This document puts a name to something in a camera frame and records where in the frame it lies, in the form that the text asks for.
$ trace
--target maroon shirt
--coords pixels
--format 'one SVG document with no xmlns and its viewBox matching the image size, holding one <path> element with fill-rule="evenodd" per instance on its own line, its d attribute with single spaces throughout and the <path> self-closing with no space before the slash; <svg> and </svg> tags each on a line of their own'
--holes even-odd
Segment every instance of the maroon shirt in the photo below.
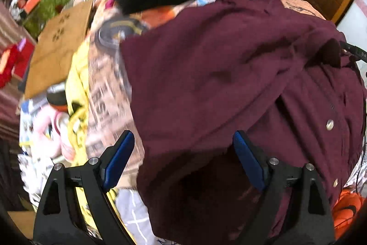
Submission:
<svg viewBox="0 0 367 245">
<path fill-rule="evenodd" d="M 333 206 L 361 153 L 365 99 L 341 40 L 280 0 L 217 0 L 121 44 L 156 236 L 230 244 L 251 220 L 261 194 L 231 146 L 240 129 L 269 157 L 314 164 Z"/>
</svg>

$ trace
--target yellow fabric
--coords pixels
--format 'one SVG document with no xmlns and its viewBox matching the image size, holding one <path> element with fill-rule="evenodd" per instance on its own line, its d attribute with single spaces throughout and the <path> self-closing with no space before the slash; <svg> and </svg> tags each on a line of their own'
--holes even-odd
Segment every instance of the yellow fabric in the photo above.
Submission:
<svg viewBox="0 0 367 245">
<path fill-rule="evenodd" d="M 86 132 L 88 127 L 89 105 L 88 50 L 89 37 L 84 40 L 84 42 L 80 45 L 78 51 L 76 51 L 73 55 L 69 76 L 67 78 L 65 86 L 67 107 L 69 115 L 71 115 L 69 124 L 67 126 L 67 133 L 69 141 L 74 147 L 76 153 L 72 166 L 83 165 L 88 160 L 85 146 Z M 81 105 L 81 107 L 77 111 L 73 110 L 73 102 Z M 76 193 L 78 195 L 81 212 L 84 216 L 86 223 L 91 227 L 97 229 L 93 217 L 88 209 L 88 203 L 83 188 L 76 188 Z M 119 212 L 114 204 L 116 199 L 116 190 L 110 190 L 107 193 L 107 197 L 110 200 L 117 216 L 120 218 Z"/>
</svg>

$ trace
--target brown curtain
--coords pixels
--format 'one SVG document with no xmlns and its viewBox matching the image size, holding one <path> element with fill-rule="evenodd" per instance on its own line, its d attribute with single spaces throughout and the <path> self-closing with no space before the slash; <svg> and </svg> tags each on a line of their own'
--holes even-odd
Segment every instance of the brown curtain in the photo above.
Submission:
<svg viewBox="0 0 367 245">
<path fill-rule="evenodd" d="M 0 1 L 0 54 L 22 38 L 36 45 L 35 40 L 14 21 L 5 4 Z M 10 82 L 0 89 L 0 138 L 14 141 L 19 139 L 19 116 L 15 115 L 15 110 L 20 97 L 16 82 Z"/>
</svg>

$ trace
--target green cloth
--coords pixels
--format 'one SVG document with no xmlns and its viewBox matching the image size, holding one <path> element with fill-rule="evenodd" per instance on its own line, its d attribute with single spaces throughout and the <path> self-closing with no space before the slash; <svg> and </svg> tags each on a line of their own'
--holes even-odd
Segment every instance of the green cloth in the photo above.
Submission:
<svg viewBox="0 0 367 245">
<path fill-rule="evenodd" d="M 23 21 L 23 26 L 35 39 L 38 38 L 48 20 L 60 13 L 69 0 L 41 0 Z"/>
</svg>

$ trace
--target shirt button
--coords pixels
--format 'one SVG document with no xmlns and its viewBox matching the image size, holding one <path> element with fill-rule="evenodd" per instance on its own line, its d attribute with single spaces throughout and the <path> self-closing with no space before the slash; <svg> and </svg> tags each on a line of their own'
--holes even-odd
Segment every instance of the shirt button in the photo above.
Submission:
<svg viewBox="0 0 367 245">
<path fill-rule="evenodd" d="M 333 120 L 328 120 L 326 123 L 326 130 L 330 131 L 334 128 L 334 121 Z"/>
</svg>

